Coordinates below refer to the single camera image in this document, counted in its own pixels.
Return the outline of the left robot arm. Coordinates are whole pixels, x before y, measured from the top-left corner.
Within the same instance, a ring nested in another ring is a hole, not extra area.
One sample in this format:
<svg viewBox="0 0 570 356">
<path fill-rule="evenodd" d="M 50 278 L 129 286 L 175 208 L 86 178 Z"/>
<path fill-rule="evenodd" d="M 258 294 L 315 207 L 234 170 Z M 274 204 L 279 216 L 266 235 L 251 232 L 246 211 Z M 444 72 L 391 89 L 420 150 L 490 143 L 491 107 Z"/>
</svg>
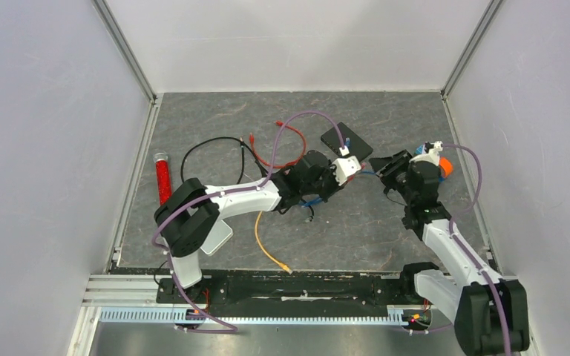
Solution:
<svg viewBox="0 0 570 356">
<path fill-rule="evenodd" d="M 203 293 L 201 253 L 213 255 L 233 235 L 226 219 L 253 212 L 287 211 L 306 196 L 326 202 L 361 170 L 356 156 L 333 161 L 310 151 L 296 164 L 254 182 L 214 186 L 199 179 L 184 182 L 154 213 L 152 240 L 167 253 L 175 294 L 187 303 Z"/>
</svg>

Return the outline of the black network switch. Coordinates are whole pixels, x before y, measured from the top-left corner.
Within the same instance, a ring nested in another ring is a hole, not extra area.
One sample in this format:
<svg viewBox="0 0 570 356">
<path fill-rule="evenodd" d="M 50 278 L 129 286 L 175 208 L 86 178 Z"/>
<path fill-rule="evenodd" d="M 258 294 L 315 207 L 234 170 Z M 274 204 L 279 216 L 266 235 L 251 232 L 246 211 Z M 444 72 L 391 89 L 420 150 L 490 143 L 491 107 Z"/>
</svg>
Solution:
<svg viewBox="0 0 570 356">
<path fill-rule="evenodd" d="M 363 161 L 373 153 L 373 148 L 365 142 L 358 134 L 348 128 L 343 122 L 338 123 L 338 128 L 342 135 L 344 144 L 349 152 L 356 156 L 359 161 Z M 340 141 L 335 128 L 331 128 L 320 136 L 320 140 L 335 155 L 340 156 Z"/>
</svg>

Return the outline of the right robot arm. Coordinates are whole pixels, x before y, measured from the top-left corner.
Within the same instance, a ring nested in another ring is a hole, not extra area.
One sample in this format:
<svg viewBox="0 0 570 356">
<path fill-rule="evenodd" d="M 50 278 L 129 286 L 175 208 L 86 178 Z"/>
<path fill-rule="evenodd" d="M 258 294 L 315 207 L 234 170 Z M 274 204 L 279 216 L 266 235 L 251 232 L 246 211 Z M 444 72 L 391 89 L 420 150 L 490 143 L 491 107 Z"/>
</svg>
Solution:
<svg viewBox="0 0 570 356">
<path fill-rule="evenodd" d="M 518 280 L 507 280 L 485 262 L 461 235 L 439 201 L 439 186 L 452 164 L 437 152 L 400 151 L 370 159 L 386 192 L 404 200 L 402 222 L 439 258 L 412 263 L 402 271 L 399 293 L 409 303 L 424 298 L 452 322 L 466 355 L 512 355 L 531 344 L 527 293 Z"/>
</svg>

